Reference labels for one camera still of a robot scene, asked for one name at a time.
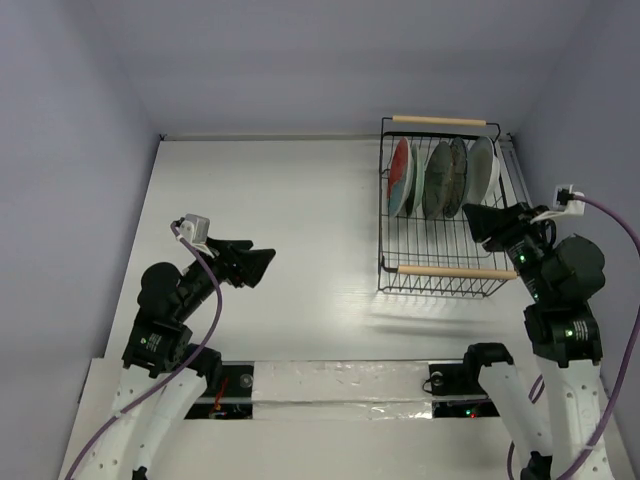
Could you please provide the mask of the blue floral white plate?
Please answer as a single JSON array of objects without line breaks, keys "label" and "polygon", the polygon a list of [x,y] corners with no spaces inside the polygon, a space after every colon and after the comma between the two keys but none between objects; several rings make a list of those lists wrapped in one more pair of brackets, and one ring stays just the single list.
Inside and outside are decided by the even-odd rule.
[{"label": "blue floral white plate", "polygon": [[461,137],[455,137],[450,143],[453,160],[453,174],[450,195],[444,207],[444,216],[453,218],[459,211],[466,194],[467,183],[467,147]]}]

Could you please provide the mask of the white deep bowl plate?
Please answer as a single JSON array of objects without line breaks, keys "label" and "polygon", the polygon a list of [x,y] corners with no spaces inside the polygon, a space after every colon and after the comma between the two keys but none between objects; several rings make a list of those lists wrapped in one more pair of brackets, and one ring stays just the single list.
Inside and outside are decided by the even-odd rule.
[{"label": "white deep bowl plate", "polygon": [[498,186],[500,163],[494,154],[493,142],[479,137],[467,154],[466,202],[481,204],[491,197]]}]

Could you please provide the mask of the dark green deer plate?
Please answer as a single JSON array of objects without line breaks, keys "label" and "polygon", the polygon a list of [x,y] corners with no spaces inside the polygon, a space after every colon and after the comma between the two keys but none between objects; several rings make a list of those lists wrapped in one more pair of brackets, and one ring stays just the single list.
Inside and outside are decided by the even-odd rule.
[{"label": "dark green deer plate", "polygon": [[422,209],[426,220],[440,215],[450,196],[453,158],[450,145],[441,141],[432,152],[425,170]]}]

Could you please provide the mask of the red and teal plate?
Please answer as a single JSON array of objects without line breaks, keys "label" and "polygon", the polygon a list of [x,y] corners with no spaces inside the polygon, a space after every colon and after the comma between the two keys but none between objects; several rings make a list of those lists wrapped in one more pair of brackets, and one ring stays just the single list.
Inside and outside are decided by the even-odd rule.
[{"label": "red and teal plate", "polygon": [[401,137],[392,155],[388,177],[388,214],[396,217],[404,207],[409,196],[413,175],[414,160],[409,140]]}]

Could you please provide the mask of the light green flower plate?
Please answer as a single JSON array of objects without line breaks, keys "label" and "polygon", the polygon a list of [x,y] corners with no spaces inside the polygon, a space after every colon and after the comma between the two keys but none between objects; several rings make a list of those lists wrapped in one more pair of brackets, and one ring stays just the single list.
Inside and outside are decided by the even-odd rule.
[{"label": "light green flower plate", "polygon": [[417,144],[411,146],[411,153],[414,160],[412,173],[412,184],[409,195],[405,202],[405,213],[407,217],[414,215],[421,205],[424,193],[425,164],[426,155]]}]

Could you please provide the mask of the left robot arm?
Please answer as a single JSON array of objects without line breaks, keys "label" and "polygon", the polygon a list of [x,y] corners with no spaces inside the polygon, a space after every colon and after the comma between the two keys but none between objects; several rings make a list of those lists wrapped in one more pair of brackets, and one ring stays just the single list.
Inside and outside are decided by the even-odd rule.
[{"label": "left robot arm", "polygon": [[[180,422],[201,395],[220,386],[221,355],[207,341],[221,318],[222,284],[255,287],[276,255],[250,240],[174,236],[194,261],[185,271],[160,262],[144,272],[110,416],[77,454],[68,479],[158,474]],[[204,340],[194,344],[186,321],[210,296],[218,308]]]}]

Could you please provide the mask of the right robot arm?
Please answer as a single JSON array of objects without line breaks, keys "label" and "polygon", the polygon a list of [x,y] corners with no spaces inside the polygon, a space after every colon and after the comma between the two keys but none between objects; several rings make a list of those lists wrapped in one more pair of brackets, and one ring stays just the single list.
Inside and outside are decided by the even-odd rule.
[{"label": "right robot arm", "polygon": [[524,203],[499,209],[463,208],[472,238],[488,252],[511,260],[533,302],[524,311],[547,396],[543,421],[518,378],[514,359],[500,343],[468,348],[462,384],[485,391],[514,444],[523,479],[610,479],[599,398],[603,358],[598,323],[589,299],[605,284],[605,259],[590,240],[572,235],[551,244],[549,211]]}]

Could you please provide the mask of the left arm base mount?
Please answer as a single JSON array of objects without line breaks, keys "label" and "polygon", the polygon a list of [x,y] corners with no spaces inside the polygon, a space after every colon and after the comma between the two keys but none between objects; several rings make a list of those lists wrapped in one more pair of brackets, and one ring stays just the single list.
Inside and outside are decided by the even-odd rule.
[{"label": "left arm base mount", "polygon": [[187,412],[186,420],[250,420],[253,418],[254,364],[225,362],[216,383]]}]

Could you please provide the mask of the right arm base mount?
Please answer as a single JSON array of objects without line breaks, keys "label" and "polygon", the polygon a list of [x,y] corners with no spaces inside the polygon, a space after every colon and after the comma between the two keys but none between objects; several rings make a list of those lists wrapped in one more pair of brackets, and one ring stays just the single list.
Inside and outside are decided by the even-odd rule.
[{"label": "right arm base mount", "polygon": [[422,389],[431,396],[432,416],[436,419],[499,416],[486,392],[475,380],[467,377],[461,362],[430,363]]}]

